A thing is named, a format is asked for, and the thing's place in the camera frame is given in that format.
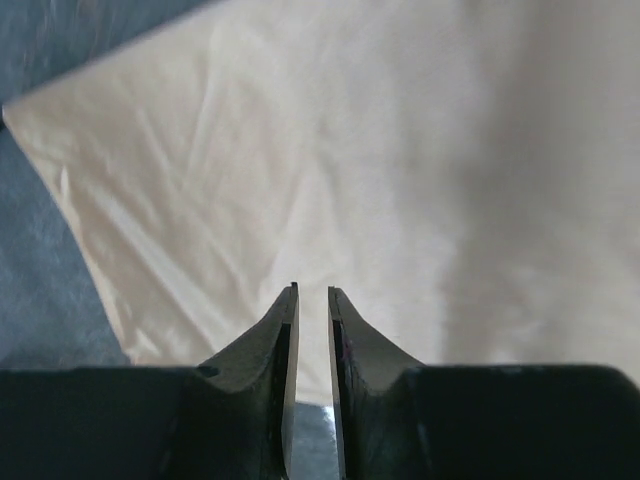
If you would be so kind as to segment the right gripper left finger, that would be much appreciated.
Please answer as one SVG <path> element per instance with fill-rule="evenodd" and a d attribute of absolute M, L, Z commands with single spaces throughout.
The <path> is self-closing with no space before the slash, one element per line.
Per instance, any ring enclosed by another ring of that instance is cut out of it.
<path fill-rule="evenodd" d="M 190 367 L 3 370 L 5 479 L 286 479 L 296 286 Z"/>

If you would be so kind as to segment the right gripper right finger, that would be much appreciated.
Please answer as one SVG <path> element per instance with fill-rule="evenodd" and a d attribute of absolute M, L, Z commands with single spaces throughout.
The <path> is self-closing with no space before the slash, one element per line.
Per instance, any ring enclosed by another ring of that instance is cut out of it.
<path fill-rule="evenodd" d="M 601 365 L 426 365 L 328 291 L 344 479 L 635 479 L 639 390 Z"/>

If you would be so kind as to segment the peach satin napkin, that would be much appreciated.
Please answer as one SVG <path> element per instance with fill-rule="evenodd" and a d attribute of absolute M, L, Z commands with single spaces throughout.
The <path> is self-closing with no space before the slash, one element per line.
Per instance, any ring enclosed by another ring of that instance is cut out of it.
<path fill-rule="evenodd" d="M 138 365 L 327 289 L 425 363 L 639 375 L 635 1 L 226 1 L 10 103 Z"/>

